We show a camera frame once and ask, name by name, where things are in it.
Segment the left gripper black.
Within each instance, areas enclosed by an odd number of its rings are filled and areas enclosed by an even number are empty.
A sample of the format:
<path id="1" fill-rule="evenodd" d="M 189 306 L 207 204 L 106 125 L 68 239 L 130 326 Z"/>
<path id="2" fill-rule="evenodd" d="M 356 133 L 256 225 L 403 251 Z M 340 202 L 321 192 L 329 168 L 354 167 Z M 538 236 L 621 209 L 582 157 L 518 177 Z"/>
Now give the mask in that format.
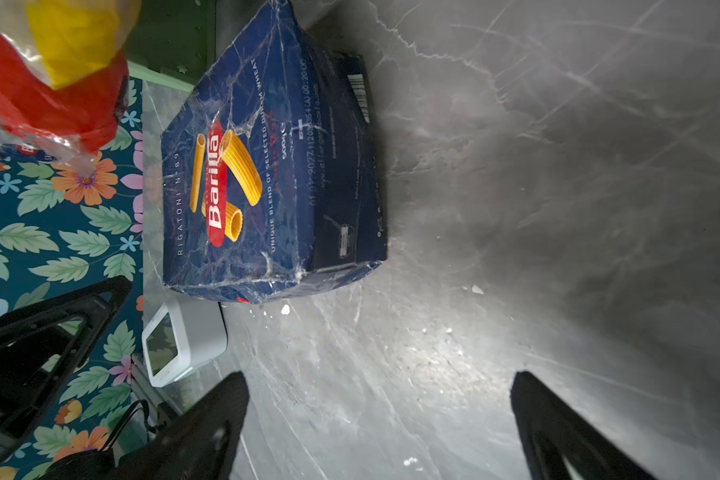
<path id="1" fill-rule="evenodd" d="M 118 276 L 0 317 L 0 463 L 55 404 L 131 289 Z"/>

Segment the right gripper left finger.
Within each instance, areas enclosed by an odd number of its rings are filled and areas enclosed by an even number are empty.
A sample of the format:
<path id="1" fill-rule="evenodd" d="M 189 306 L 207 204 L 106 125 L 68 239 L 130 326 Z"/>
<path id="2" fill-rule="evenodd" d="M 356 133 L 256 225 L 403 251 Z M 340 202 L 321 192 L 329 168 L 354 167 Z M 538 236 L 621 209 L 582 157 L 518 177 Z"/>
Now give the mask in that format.
<path id="1" fill-rule="evenodd" d="M 243 373 L 230 374 L 106 477 L 135 480 L 229 478 L 249 399 Z"/>

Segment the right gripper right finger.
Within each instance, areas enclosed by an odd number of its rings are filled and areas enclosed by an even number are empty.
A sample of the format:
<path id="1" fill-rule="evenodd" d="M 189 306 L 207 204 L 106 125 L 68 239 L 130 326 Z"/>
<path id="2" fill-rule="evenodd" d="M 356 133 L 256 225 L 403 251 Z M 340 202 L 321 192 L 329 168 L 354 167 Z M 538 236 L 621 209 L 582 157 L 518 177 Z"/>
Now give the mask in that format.
<path id="1" fill-rule="evenodd" d="M 531 478 L 653 477 L 532 373 L 515 375 L 510 400 Z"/>

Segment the blue Barilla rigatoni box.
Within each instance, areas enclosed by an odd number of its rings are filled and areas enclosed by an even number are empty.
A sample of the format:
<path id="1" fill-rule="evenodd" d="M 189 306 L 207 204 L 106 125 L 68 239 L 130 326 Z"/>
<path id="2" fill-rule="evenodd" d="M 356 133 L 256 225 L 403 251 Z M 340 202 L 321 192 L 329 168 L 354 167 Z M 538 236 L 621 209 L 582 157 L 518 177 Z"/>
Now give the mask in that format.
<path id="1" fill-rule="evenodd" d="M 387 257 L 365 66 L 264 3 L 161 137 L 163 282 L 219 302 L 330 291 Z"/>

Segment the red-ended spaghetti bag white label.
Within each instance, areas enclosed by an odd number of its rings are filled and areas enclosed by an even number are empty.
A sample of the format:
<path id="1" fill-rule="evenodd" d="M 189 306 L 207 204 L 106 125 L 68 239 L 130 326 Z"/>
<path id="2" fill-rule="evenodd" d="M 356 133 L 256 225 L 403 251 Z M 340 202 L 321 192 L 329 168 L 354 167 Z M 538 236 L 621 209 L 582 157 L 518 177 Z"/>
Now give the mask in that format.
<path id="1" fill-rule="evenodd" d="M 0 155 L 90 175 L 126 107 L 138 1 L 0 1 Z"/>

